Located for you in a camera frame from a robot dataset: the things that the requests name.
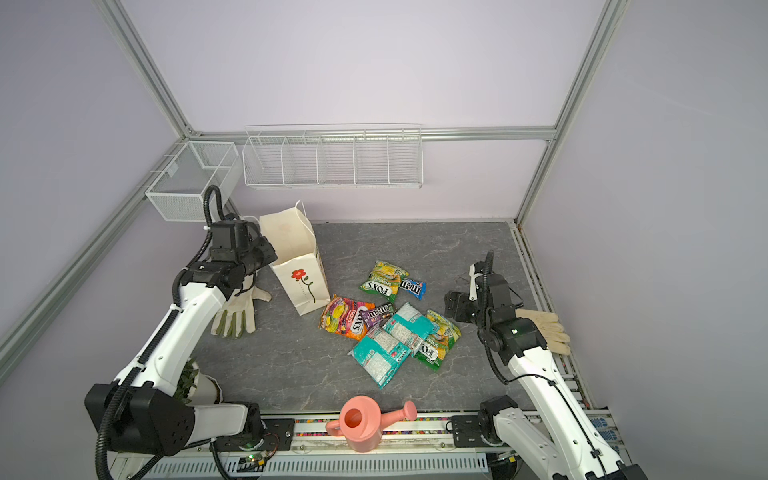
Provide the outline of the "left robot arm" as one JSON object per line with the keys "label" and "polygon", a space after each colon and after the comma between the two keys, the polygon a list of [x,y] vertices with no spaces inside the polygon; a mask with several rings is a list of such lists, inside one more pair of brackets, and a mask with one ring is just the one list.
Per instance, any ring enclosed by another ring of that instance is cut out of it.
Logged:
{"label": "left robot arm", "polygon": [[254,404],[193,405],[175,396],[184,367],[216,312],[245,292],[249,276],[277,258],[252,221],[215,222],[208,234],[208,259],[176,275],[172,303],[142,350],[111,383],[96,384],[86,395],[99,459],[110,451],[163,458],[204,440],[248,435],[258,443],[263,438]]}

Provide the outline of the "teal snack pack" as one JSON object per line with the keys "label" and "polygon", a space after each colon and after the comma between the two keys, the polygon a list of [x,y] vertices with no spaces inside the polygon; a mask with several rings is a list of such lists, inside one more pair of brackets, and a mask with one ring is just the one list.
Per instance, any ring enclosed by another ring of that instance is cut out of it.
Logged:
{"label": "teal snack pack", "polygon": [[384,323],[383,329],[414,355],[434,333],[435,326],[410,303],[405,303]]}
{"label": "teal snack pack", "polygon": [[381,327],[374,327],[348,353],[384,388],[410,356],[411,350]]}

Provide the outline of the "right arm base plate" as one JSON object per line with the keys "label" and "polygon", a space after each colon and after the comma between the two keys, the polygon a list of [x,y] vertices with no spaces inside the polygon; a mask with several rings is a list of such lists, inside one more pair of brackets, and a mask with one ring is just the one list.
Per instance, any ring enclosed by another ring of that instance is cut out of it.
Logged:
{"label": "right arm base plate", "polygon": [[459,448],[498,447],[502,445],[492,421],[483,414],[454,415],[446,423],[446,430]]}

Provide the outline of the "white paper gift bag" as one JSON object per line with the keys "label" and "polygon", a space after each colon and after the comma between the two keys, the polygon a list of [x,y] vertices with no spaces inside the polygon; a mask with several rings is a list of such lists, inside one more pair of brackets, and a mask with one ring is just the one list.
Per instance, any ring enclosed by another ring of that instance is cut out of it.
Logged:
{"label": "white paper gift bag", "polygon": [[270,264],[299,315],[324,309],[331,300],[317,239],[301,200],[259,218],[277,259]]}

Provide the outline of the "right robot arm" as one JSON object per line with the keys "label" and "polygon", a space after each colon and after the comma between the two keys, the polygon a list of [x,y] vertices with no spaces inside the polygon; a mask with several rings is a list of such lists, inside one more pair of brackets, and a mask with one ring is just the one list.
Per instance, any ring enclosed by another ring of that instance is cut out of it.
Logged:
{"label": "right robot arm", "polygon": [[521,317],[503,276],[489,262],[471,266],[469,290],[445,296],[446,314],[472,323],[494,375],[519,384],[544,427],[538,429],[508,396],[483,402],[478,412],[492,442],[508,445],[540,479],[643,479],[603,438],[560,374],[544,335]]}

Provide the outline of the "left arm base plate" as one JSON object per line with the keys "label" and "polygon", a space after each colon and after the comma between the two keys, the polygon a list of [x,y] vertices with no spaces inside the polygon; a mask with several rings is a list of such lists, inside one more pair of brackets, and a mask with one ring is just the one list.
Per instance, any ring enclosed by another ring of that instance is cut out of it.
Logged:
{"label": "left arm base plate", "polygon": [[214,445],[219,452],[288,451],[294,439],[295,425],[295,418],[263,418],[259,431],[260,438],[245,432],[236,436],[218,438]]}

